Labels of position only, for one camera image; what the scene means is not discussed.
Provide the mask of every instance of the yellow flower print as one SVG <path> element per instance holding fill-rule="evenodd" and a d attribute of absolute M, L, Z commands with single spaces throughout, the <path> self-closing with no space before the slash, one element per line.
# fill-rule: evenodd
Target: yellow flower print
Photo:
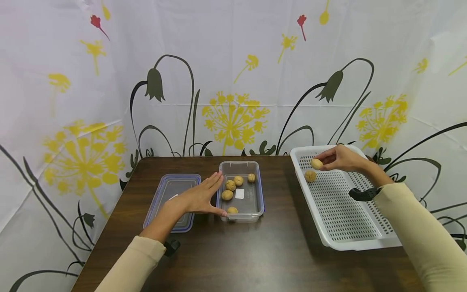
<path fill-rule="evenodd" d="M 464 67 L 465 65 L 467 65 L 467 61 L 465 61 L 464 63 L 462 63 L 461 66 L 457 67 L 456 69 L 454 69 L 454 71 L 452 71 L 451 73 L 448 74 L 448 76 L 451 76 L 453 75 L 455 72 L 457 72 L 460 68 Z"/>
<path fill-rule="evenodd" d="M 222 155 L 227 146 L 242 150 L 245 144 L 253 143 L 255 133 L 266 128 L 268 113 L 269 109 L 260 109 L 260 102 L 250 100 L 249 94 L 225 96 L 222 91 L 217 93 L 217 99 L 210 101 L 210 106 L 201 110 L 206 118 L 204 126 L 215 132 L 216 141 L 224 142 Z"/>
<path fill-rule="evenodd" d="M 127 150 L 122 137 L 122 126 L 108 128 L 104 123 L 86 126 L 82 120 L 64 127 L 53 138 L 46 138 L 44 160 L 47 168 L 44 178 L 55 186 L 61 195 L 75 193 L 82 196 L 89 191 L 103 216 L 106 211 L 94 189 L 102 183 L 117 183 L 117 174 L 125 165 L 121 156 Z"/>
<path fill-rule="evenodd" d="M 428 60 L 426 58 L 423 58 L 422 61 L 417 64 L 417 68 L 415 68 L 414 71 L 417 71 L 417 74 L 421 74 L 425 72 L 427 67 L 428 67 Z"/>
<path fill-rule="evenodd" d="M 329 13 L 327 12 L 327 7 L 329 5 L 329 0 L 326 1 L 326 8 L 323 13 L 319 16 L 319 23 L 325 25 L 329 21 Z"/>
<path fill-rule="evenodd" d="M 104 14 L 104 18 L 106 20 L 109 20 L 110 19 L 110 12 L 109 12 L 109 9 L 107 9 L 107 7 L 104 5 L 104 0 L 100 0 L 100 4 L 102 6 L 102 13 Z"/>
<path fill-rule="evenodd" d="M 237 82 L 238 77 L 240 77 L 240 74 L 242 74 L 245 69 L 248 68 L 248 71 L 251 71 L 252 69 L 258 67 L 258 58 L 254 55 L 248 55 L 245 62 L 247 65 L 240 71 L 240 73 L 238 73 L 237 78 L 235 78 L 233 81 L 234 84 Z"/>
<path fill-rule="evenodd" d="M 377 149 L 380 143 L 388 143 L 397 132 L 398 126 L 407 122 L 406 110 L 405 94 L 401 94 L 396 100 L 394 95 L 391 95 L 384 103 L 377 102 L 373 107 L 363 109 L 359 115 L 362 120 L 356 125 L 362 133 L 359 140 L 366 142 L 363 149 Z"/>
<path fill-rule="evenodd" d="M 295 41 L 297 40 L 296 36 L 291 36 L 290 38 L 286 37 L 284 34 L 282 34 L 282 52 L 281 55 L 279 56 L 279 59 L 277 60 L 277 63 L 281 62 L 282 54 L 284 53 L 285 49 L 290 48 L 291 51 L 295 48 L 295 46 L 292 46 L 295 44 Z"/>
<path fill-rule="evenodd" d="M 68 77 L 60 73 L 52 73 L 48 75 L 50 81 L 49 84 L 54 87 L 52 97 L 50 99 L 50 114 L 55 117 L 55 100 L 58 93 L 65 93 L 70 87 L 70 81 Z"/>
<path fill-rule="evenodd" d="M 85 43 L 84 41 L 81 41 L 82 44 L 86 45 L 86 48 L 88 49 L 86 53 L 92 55 L 92 59 L 94 60 L 94 68 L 96 69 L 96 75 L 99 76 L 99 68 L 97 67 L 97 56 L 103 55 L 105 56 L 106 53 L 102 51 L 104 47 L 102 47 L 102 40 L 100 41 L 95 41 L 94 44 L 92 43 Z"/>

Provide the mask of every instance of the table surface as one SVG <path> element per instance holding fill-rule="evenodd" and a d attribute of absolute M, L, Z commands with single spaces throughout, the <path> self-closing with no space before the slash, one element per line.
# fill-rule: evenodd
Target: table surface
<path fill-rule="evenodd" d="M 206 178 L 229 160 L 259 163 L 264 216 L 256 223 L 226 223 L 195 215 L 188 233 L 170 235 L 181 247 L 171 258 L 162 257 L 142 291 L 423 291 L 402 248 L 336 251 L 323 246 L 286 156 L 142 159 L 72 291 L 94 291 L 141 232 L 163 175 Z"/>

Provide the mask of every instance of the perforated basket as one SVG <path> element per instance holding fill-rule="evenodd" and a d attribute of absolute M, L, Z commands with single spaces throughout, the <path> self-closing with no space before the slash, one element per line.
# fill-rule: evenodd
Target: perforated basket
<path fill-rule="evenodd" d="M 357 202 L 349 196 L 356 187 L 361 191 L 373 187 L 357 172 L 316 171 L 316 180 L 308 183 L 304 173 L 310 161 L 335 145 L 294 148 L 290 152 L 295 173 L 302 188 L 321 242 L 336 250 L 366 250 L 400 246 L 396 233 L 374 202 Z M 360 149 L 346 145 L 365 157 Z"/>

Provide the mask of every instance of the plastic container lid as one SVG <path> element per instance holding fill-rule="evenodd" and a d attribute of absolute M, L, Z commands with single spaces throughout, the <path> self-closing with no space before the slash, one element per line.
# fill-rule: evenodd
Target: plastic container lid
<path fill-rule="evenodd" d="M 256 161 L 224 161 L 219 165 L 219 170 L 224 174 L 224 183 L 217 192 L 216 207 L 224 210 L 235 207 L 238 210 L 237 214 L 228 214 L 226 218 L 221 217 L 221 220 L 258 221 L 265 211 L 259 164 Z M 248 174 L 250 173 L 256 175 L 254 183 L 248 182 Z M 224 201 L 221 194 L 226 189 L 225 183 L 236 176 L 243 178 L 243 184 L 236 187 L 231 200 Z"/>
<path fill-rule="evenodd" d="M 175 195 L 181 194 L 184 191 L 198 185 L 201 182 L 201 177 L 198 174 L 166 174 L 162 177 L 157 191 L 152 199 L 151 206 L 149 207 L 146 220 L 144 221 L 143 228 L 149 225 L 159 212 L 159 209 L 164 205 L 165 202 L 173 198 Z M 193 226 L 193 213 L 186 213 L 183 215 L 175 227 L 172 229 L 172 233 L 184 233 L 188 232 Z"/>

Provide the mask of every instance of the walnut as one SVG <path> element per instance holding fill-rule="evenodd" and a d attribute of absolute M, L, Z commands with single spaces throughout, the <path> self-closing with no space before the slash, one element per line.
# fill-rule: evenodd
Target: walnut
<path fill-rule="evenodd" d="M 256 175 L 254 175 L 253 173 L 248 174 L 248 181 L 250 183 L 254 183 L 255 180 L 256 180 Z"/>
<path fill-rule="evenodd" d="M 233 180 L 229 179 L 228 181 L 226 181 L 226 189 L 228 189 L 229 191 L 235 191 L 235 183 Z"/>
<path fill-rule="evenodd" d="M 232 197 L 234 196 L 234 193 L 230 190 L 225 190 L 222 192 L 220 196 L 223 200 L 230 201 Z"/>
<path fill-rule="evenodd" d="M 233 182 L 236 186 L 241 186 L 243 184 L 243 178 L 239 175 L 233 178 Z"/>
<path fill-rule="evenodd" d="M 227 213 L 229 213 L 229 214 L 237 214 L 237 213 L 238 213 L 238 210 L 237 210 L 237 208 L 235 208 L 235 207 L 229 207 L 229 208 L 227 208 Z"/>
<path fill-rule="evenodd" d="M 309 183 L 314 182 L 316 179 L 316 172 L 314 171 L 307 171 L 305 172 L 305 180 Z"/>
<path fill-rule="evenodd" d="M 311 167 L 313 169 L 319 170 L 321 167 L 323 167 L 323 163 L 319 159 L 312 159 L 310 161 Z"/>

